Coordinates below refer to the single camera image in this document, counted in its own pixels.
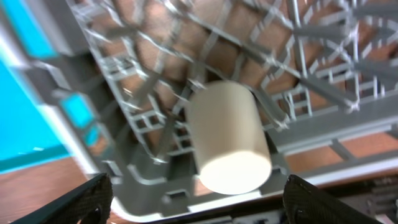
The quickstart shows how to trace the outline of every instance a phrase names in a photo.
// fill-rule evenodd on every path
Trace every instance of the wooden floor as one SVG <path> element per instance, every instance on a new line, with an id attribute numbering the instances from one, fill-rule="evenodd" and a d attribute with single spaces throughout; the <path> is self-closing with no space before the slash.
<path id="1" fill-rule="evenodd" d="M 72 158 L 0 175 L 0 223 L 9 223 L 86 181 Z M 109 224 L 130 223 L 115 214 Z"/>

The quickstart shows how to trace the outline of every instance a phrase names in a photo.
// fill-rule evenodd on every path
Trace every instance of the dishwasher rack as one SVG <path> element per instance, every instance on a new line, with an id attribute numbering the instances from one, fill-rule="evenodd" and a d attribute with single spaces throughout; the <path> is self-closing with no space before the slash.
<path id="1" fill-rule="evenodd" d="M 22 76 L 40 98 L 38 108 L 83 171 L 88 176 L 99 172 L 111 176 L 112 209 L 121 217 L 153 222 L 281 194 L 292 173 L 284 156 L 320 146 L 330 146 L 343 162 L 297 174 L 315 185 L 398 166 L 398 151 L 357 158 L 341 143 L 378 132 L 398 138 L 397 55 L 384 61 L 367 58 L 372 50 L 397 42 L 398 2 L 314 0 L 302 9 L 301 0 L 230 0 L 223 1 L 215 24 L 210 24 L 193 12 L 198 1 L 157 1 L 172 16 L 169 35 L 162 41 L 141 29 L 148 2 L 132 1 L 131 22 L 117 0 L 27 1 L 61 56 L 31 60 L 29 66 L 20 68 Z M 237 4 L 261 15 L 248 40 L 223 30 Z M 331 6 L 338 10 L 312 21 L 315 14 Z M 95 18 L 103 15 L 112 19 L 113 25 L 96 26 Z M 209 33 L 197 57 L 174 48 L 187 21 Z M 272 22 L 290 32 L 278 54 L 258 42 Z M 372 27 L 375 34 L 359 47 L 360 24 Z M 154 68 L 143 64 L 137 39 L 159 50 Z M 231 62 L 232 73 L 206 62 L 219 41 L 239 49 Z M 104 46 L 113 42 L 122 43 L 125 52 L 107 54 Z M 311 64 L 306 62 L 304 49 L 308 42 L 323 47 Z M 184 83 L 162 75 L 168 57 L 188 62 Z M 271 150 L 272 175 L 264 185 L 246 194 L 197 196 L 195 149 L 190 145 L 183 107 L 192 93 L 205 88 L 210 74 L 218 80 L 238 82 L 248 60 L 264 69 L 258 85 L 244 85 L 267 117 L 263 127 Z M 266 91 L 273 80 L 286 74 L 298 80 L 293 88 L 272 94 Z M 121 85 L 132 77 L 143 80 L 135 91 Z M 342 82 L 345 90 L 337 87 Z M 177 98 L 171 108 L 159 100 L 159 85 Z M 327 104 L 314 108 L 311 93 Z M 62 107 L 63 100 L 72 94 L 79 94 L 95 117 L 84 128 L 75 127 Z M 99 132 L 97 146 L 84 141 L 93 128 Z M 147 137 L 155 131 L 160 133 L 157 144 Z M 101 150 L 96 151 L 98 144 Z"/>

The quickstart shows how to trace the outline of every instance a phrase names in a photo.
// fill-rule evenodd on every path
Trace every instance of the gray plastic rack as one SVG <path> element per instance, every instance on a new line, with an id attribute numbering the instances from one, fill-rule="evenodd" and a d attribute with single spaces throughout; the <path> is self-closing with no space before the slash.
<path id="1" fill-rule="evenodd" d="M 195 2 L 158 1 L 172 15 L 169 36 L 159 41 L 141 29 L 147 19 L 145 0 L 132 2 L 133 24 L 122 16 L 116 0 L 28 0 L 52 45 L 63 55 L 43 61 L 29 59 L 20 71 L 40 98 L 41 112 L 88 177 L 98 172 L 110 174 L 114 186 L 112 209 L 130 221 L 151 222 L 281 194 L 287 175 L 292 173 L 284 156 L 316 147 L 330 146 L 343 162 L 298 173 L 315 185 L 398 167 L 398 151 L 357 158 L 341 143 L 378 132 L 398 138 L 398 58 L 367 58 L 372 50 L 397 42 L 398 2 L 314 0 L 305 10 L 299 7 L 300 2 L 225 1 L 216 24 L 209 24 L 192 11 Z M 247 41 L 223 30 L 236 4 L 262 16 Z M 313 15 L 331 5 L 338 10 L 312 22 Z M 287 6 L 287 13 L 282 12 L 283 6 Z M 115 25 L 93 26 L 98 16 L 109 16 Z M 187 21 L 210 32 L 199 57 L 173 48 Z M 260 33 L 271 22 L 291 31 L 278 55 L 258 43 Z M 362 47 L 358 47 L 360 23 L 375 30 Z M 154 68 L 142 64 L 137 39 L 159 50 Z M 231 62 L 235 64 L 232 74 L 206 63 L 220 39 L 239 49 L 236 61 Z M 103 46 L 113 42 L 122 43 L 126 51 L 104 53 Z M 307 42 L 323 47 L 310 65 L 306 64 L 303 47 Z M 167 57 L 189 62 L 183 85 L 162 75 Z M 248 88 L 267 116 L 263 125 L 272 150 L 273 173 L 264 185 L 247 194 L 197 196 L 195 149 L 190 145 L 188 124 L 181 116 L 184 104 L 208 82 L 209 73 L 220 80 L 238 82 L 247 60 L 263 66 L 266 74 L 257 88 Z M 335 61 L 338 63 L 324 66 Z M 268 84 L 284 73 L 296 77 L 297 85 L 280 93 L 267 93 Z M 126 91 L 121 81 L 135 76 L 143 84 L 134 92 Z M 346 83 L 345 91 L 335 85 L 341 82 Z M 170 110 L 165 110 L 157 97 L 157 85 L 177 96 Z M 328 104 L 313 108 L 310 92 Z M 95 116 L 85 128 L 74 126 L 62 108 L 62 101 L 73 93 L 82 96 Z M 147 102 L 151 109 L 144 110 Z M 106 143 L 100 152 L 84 141 L 91 128 L 96 128 L 99 140 Z M 146 138 L 154 131 L 160 133 L 157 144 Z"/>

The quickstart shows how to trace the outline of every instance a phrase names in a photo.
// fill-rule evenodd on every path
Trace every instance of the blue surface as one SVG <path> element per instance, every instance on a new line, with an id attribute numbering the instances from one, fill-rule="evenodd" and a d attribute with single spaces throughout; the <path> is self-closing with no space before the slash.
<path id="1" fill-rule="evenodd" d="M 35 58 L 56 57 L 42 31 L 36 25 L 23 0 L 0 0 L 7 16 L 28 53 Z M 69 156 L 50 126 L 37 111 L 24 82 L 7 68 L 0 58 L 0 173 L 42 164 Z M 78 95 L 62 102 L 65 112 L 77 127 L 84 127 L 92 115 Z M 93 144 L 97 138 L 93 128 L 85 141 Z"/>
<path id="2" fill-rule="evenodd" d="M 0 160 L 61 144 L 2 62 L 0 97 Z"/>

